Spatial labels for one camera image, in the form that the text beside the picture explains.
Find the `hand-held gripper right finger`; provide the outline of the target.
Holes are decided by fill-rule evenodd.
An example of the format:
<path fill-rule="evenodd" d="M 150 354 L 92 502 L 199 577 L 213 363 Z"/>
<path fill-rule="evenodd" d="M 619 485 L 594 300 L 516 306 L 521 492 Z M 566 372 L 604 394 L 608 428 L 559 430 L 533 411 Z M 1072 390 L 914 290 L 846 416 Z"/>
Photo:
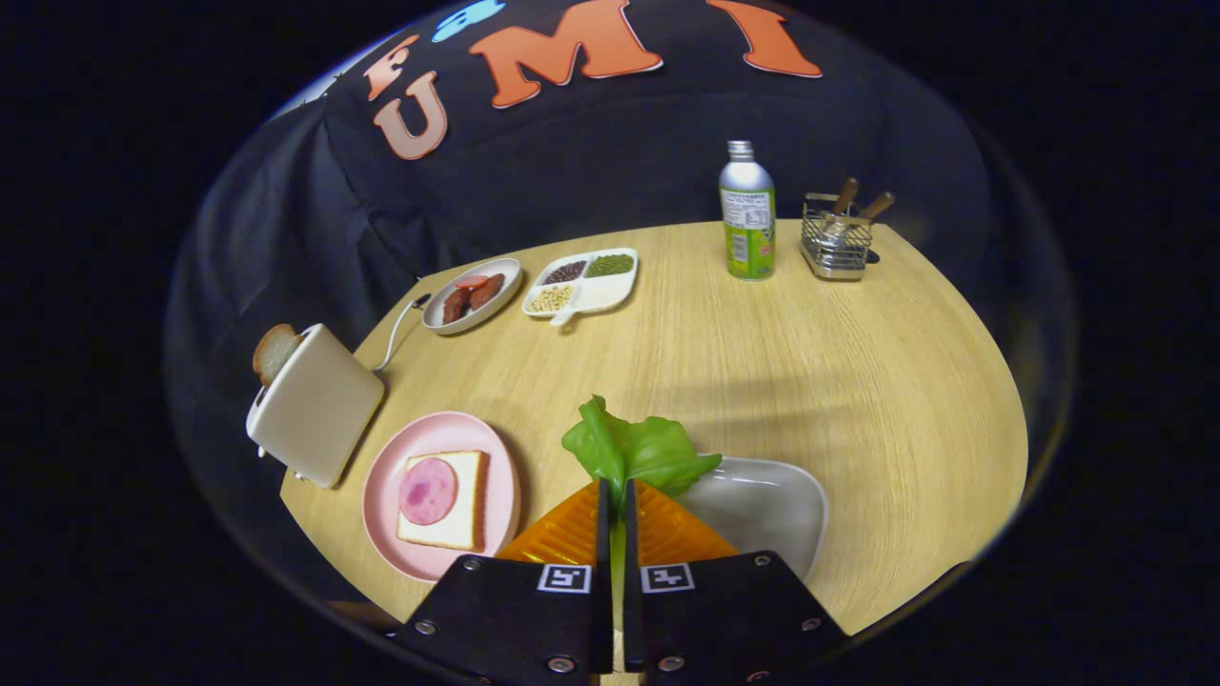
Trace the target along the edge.
<path fill-rule="evenodd" d="M 848 635 L 780 553 L 645 555 L 680 511 L 637 478 L 623 486 L 623 668 L 640 685 L 811 684 L 848 651 Z"/>

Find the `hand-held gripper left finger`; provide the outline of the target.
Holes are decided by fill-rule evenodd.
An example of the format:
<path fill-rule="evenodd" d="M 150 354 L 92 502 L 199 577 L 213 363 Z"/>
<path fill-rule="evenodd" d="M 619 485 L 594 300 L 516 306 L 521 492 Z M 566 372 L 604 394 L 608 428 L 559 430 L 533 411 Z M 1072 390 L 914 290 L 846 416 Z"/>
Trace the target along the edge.
<path fill-rule="evenodd" d="M 597 685 L 612 673 L 611 485 L 553 509 L 590 543 L 580 563 L 459 555 L 393 643 L 440 684 Z"/>

